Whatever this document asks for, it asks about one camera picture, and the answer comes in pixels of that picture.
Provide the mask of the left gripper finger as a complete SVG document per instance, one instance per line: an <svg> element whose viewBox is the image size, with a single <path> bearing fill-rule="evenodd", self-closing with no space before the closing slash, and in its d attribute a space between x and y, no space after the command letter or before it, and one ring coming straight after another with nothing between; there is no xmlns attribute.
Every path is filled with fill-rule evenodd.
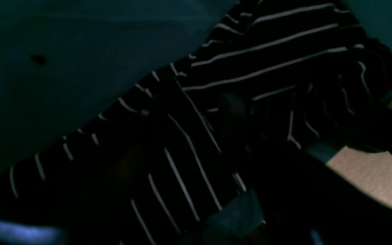
<svg viewBox="0 0 392 245"><path fill-rule="evenodd" d="M224 165L253 187L269 227L272 245L392 245L392 208L373 200L326 166L370 124L383 107L367 111L330 138L298 150L272 135L252 114L253 103L222 94L219 106Z"/></svg>

